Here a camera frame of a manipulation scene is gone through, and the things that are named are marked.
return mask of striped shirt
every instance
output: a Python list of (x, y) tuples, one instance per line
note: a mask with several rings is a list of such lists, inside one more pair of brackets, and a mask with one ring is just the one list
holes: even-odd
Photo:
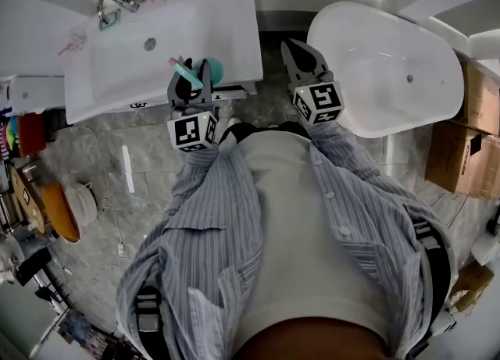
[[(412, 219), (426, 220), (441, 232), (454, 275), (449, 239), (436, 215), (380, 174), (346, 129), (323, 123), (308, 133), (328, 226), (381, 285), (391, 312), (390, 355), (404, 358), (426, 333), (432, 307), (428, 264), (421, 261)], [(341, 233), (345, 227), (350, 234)], [(217, 148), (189, 154), (162, 221), (118, 286), (116, 316), (125, 334), (149, 358), (139, 339), (134, 301), (143, 286), (153, 286), (162, 295), (163, 335), (171, 358), (230, 358), (262, 245), (259, 199), (234, 136)]]

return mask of white bathtub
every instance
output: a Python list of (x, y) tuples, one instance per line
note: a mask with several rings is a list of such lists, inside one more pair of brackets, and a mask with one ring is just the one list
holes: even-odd
[(342, 86), (338, 122), (360, 137), (383, 137), (450, 119), (463, 75), (448, 43), (422, 27), (351, 2), (322, 9), (309, 29)]

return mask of sink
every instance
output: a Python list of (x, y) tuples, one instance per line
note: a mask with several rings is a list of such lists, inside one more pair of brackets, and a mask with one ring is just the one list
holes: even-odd
[(169, 58), (179, 55), (220, 60), (218, 86), (263, 77), (253, 0), (166, 0), (143, 2), (135, 13), (118, 11), (120, 21), (102, 31), (95, 16), (68, 33), (68, 42), (79, 39), (64, 53), (68, 123), (125, 105), (166, 102), (174, 73)]
[(345, 110), (338, 122), (360, 137), (383, 137), (452, 118), (463, 75), (448, 43), (413, 23), (369, 6), (338, 2), (309, 29), (338, 80)]

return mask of shirt button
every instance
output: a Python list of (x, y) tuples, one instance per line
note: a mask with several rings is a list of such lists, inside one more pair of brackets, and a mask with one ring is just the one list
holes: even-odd
[(348, 226), (341, 226), (338, 229), (338, 232), (340, 232), (345, 237), (348, 237), (349, 235), (351, 235), (351, 229)]

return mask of marble floor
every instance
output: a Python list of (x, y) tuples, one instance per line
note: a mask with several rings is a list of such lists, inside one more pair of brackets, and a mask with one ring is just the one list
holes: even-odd
[[(231, 116), (259, 127), (298, 119), (286, 94), (288, 81), (280, 55), (282, 37), (278, 33), (261, 34), (265, 81), (257, 84), (259, 94), (254, 97), (219, 103), (217, 137)], [(296, 37), (305, 39), (305, 35)], [(113, 303), (120, 276), (145, 235), (161, 218), (170, 200), (175, 172), (182, 163), (170, 145), (168, 119), (167, 105), (97, 116), (60, 130), (55, 142), (40, 154), (53, 180), (65, 186), (92, 183), (97, 220), (81, 231), (78, 244), (55, 242), (57, 257), (50, 270), (64, 284), (70, 302), (92, 323), (109, 332), (116, 329)], [(359, 143), (368, 149), (381, 170), (434, 208), (449, 228), (462, 264), (495, 203), (451, 194), (424, 180), (431, 132), (432, 126), (425, 126), (384, 138), (360, 138)], [(130, 168), (123, 160), (124, 150), (130, 157)], [(119, 257), (120, 242), (126, 258)]]

